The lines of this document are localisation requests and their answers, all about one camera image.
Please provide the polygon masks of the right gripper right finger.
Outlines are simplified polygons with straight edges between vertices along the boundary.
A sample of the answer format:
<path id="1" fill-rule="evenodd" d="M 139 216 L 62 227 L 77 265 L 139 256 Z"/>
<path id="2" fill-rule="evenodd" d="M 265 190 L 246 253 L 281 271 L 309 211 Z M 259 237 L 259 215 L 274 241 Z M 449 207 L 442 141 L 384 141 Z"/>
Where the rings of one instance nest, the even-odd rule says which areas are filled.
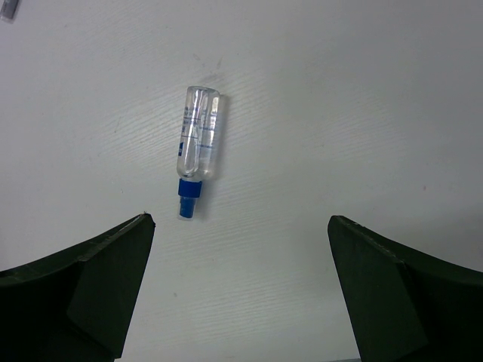
<path id="1" fill-rule="evenodd" d="M 344 216 L 328 239 L 363 361 L 480 361 L 482 273 Z"/>

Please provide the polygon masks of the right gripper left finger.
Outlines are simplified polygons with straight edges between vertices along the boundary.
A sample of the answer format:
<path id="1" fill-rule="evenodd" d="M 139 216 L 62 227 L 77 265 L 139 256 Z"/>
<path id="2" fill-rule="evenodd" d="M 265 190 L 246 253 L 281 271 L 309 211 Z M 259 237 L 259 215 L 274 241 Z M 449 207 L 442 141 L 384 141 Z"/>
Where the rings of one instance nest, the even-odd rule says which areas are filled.
<path id="1" fill-rule="evenodd" d="M 97 237 L 1 273 L 3 361 L 121 358 L 155 223 L 137 215 Z"/>

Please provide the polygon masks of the purple grey pen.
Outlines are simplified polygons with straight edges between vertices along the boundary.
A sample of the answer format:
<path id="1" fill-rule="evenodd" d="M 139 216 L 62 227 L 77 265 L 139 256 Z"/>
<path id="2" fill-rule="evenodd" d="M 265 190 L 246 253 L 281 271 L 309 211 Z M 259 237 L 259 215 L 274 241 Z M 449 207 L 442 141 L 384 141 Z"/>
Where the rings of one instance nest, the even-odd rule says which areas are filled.
<path id="1" fill-rule="evenodd" d="M 13 22 L 15 20 L 19 4 L 20 0 L 2 0 L 0 10 L 1 19 L 5 22 Z"/>

